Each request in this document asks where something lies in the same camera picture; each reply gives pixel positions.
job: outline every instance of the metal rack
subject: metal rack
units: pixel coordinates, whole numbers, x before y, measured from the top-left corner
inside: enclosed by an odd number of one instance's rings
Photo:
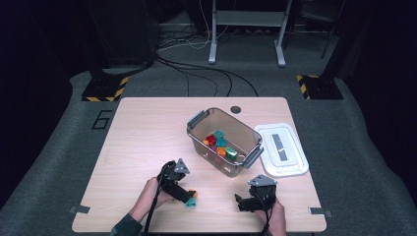
[[[215,63],[217,52],[217,25],[221,26],[251,26],[251,27],[279,27],[278,39],[274,40],[274,47],[278,65],[285,67],[284,54],[282,52],[282,39],[288,21],[292,0],[288,0],[285,12],[245,12],[245,11],[221,11],[217,10],[216,0],[212,1],[212,39],[208,62]]]

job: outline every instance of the clear plastic bin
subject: clear plastic bin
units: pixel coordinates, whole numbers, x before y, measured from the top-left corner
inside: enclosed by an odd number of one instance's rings
[[[260,134],[218,108],[209,108],[193,117],[187,123],[187,134],[196,152],[228,177],[237,176],[243,168],[249,169],[264,151]],[[221,156],[217,147],[205,144],[214,134],[222,134],[227,150],[235,152]]]

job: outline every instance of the camera mount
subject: camera mount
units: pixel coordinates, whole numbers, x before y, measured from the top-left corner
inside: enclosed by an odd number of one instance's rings
[[[235,194],[240,211],[264,210],[268,211],[275,203],[276,181],[265,175],[258,175],[248,182],[251,185],[249,193],[252,198],[242,199]]]
[[[163,165],[160,173],[157,176],[159,186],[165,193],[172,196],[174,199],[186,203],[196,191],[185,191],[178,185],[178,181],[182,180],[190,170],[185,165],[184,161],[179,158],[178,163],[174,160],[168,161]]]

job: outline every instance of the wrist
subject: wrist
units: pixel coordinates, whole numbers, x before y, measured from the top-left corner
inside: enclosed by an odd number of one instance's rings
[[[269,228],[268,236],[285,236],[285,235],[286,235],[285,226],[282,228],[279,228],[279,227]]]
[[[148,209],[143,208],[141,205],[136,205],[129,211],[129,214],[132,215],[136,221],[141,222],[148,212]]]

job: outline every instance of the toy block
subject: toy block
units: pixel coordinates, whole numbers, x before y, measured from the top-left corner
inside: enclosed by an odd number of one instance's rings
[[[226,156],[226,148],[225,147],[217,147],[217,154],[225,157]]]
[[[226,147],[226,140],[224,138],[219,138],[215,144],[218,147]]]
[[[231,147],[227,147],[226,148],[226,157],[231,159],[231,160],[236,160],[236,156],[237,156],[237,151],[234,150]]]
[[[193,194],[193,198],[197,198],[199,196],[199,194],[197,193],[197,191],[193,190],[193,189],[189,189],[188,192],[190,191],[194,191],[195,193]]]
[[[196,206],[196,199],[195,198],[190,198],[186,202],[186,207],[195,207],[195,206]]]
[[[214,135],[209,135],[206,137],[206,140],[208,141],[208,144],[210,146],[215,145],[216,139]]]
[[[214,132],[214,136],[215,136],[217,139],[221,139],[221,138],[223,138],[224,133],[223,133],[221,130],[216,130],[216,131]]]

